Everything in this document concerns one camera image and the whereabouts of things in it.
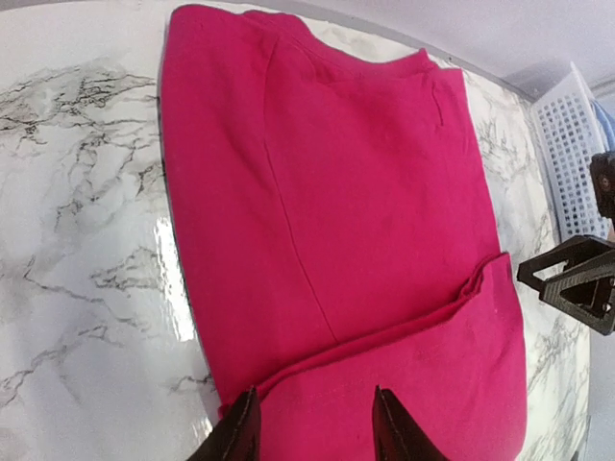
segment perforated basket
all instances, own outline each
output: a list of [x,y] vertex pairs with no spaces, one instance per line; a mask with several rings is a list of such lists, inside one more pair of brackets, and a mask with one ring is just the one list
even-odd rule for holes
[[531,107],[537,127],[561,240],[577,234],[606,238],[589,174],[594,154],[604,152],[591,108],[591,91],[573,64],[570,74]]

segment pink cloth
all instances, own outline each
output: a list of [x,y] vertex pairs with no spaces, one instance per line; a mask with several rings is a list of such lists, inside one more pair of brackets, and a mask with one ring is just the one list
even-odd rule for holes
[[522,317],[460,71],[188,6],[161,111],[194,317],[223,403],[258,385],[263,461],[373,459],[377,384],[452,459],[514,458]]

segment marble countertop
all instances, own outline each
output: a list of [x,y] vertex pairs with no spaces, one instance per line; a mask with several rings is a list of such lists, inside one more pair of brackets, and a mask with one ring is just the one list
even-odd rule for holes
[[[0,13],[3,461],[183,460],[216,423],[160,157],[160,57],[180,4]],[[368,61],[413,51],[307,24]],[[502,247],[516,265],[554,245],[527,103],[472,73],[465,80]],[[517,288],[529,392],[519,459],[567,461],[586,428],[589,333]]]

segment blue object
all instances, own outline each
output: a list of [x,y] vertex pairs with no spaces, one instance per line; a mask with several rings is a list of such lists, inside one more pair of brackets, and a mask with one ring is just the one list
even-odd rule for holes
[[608,113],[598,101],[592,101],[596,118],[606,134],[606,150],[615,151],[615,118]]

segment white plastic basket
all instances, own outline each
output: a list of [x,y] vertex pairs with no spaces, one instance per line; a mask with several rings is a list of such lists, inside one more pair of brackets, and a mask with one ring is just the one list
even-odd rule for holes
[[570,74],[531,107],[545,158],[561,240],[590,234],[606,238],[589,174],[594,154],[604,152],[589,87],[571,64]]

